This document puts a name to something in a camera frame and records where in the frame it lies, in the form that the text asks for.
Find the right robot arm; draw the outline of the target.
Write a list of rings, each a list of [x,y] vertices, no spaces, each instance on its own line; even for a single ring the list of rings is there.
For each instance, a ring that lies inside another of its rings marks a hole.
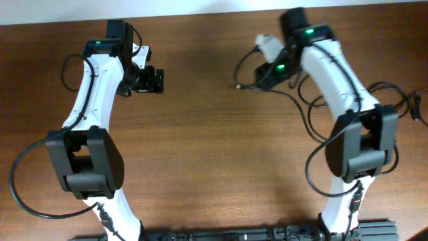
[[[327,25],[310,25],[301,7],[287,10],[280,17],[284,41],[259,35],[255,44],[266,62],[257,70],[253,87],[272,90],[298,72],[313,79],[335,121],[330,136],[308,157],[321,150],[333,174],[329,192],[317,188],[305,175],[310,187],[327,197],[318,215],[317,240],[362,238],[358,213],[368,188],[384,174],[384,166],[397,157],[398,114],[382,105],[361,84],[347,63],[339,41]]]

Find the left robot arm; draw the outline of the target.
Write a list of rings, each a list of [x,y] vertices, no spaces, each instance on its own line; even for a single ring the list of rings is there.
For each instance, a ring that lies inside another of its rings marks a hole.
[[[136,33],[125,20],[110,20],[104,38],[87,42],[82,83],[63,123],[66,131],[50,131],[46,143],[60,186],[94,211],[107,240],[144,240],[144,226],[122,188],[124,161],[109,134],[117,95],[164,91],[164,71],[147,65],[151,50],[134,43]]]

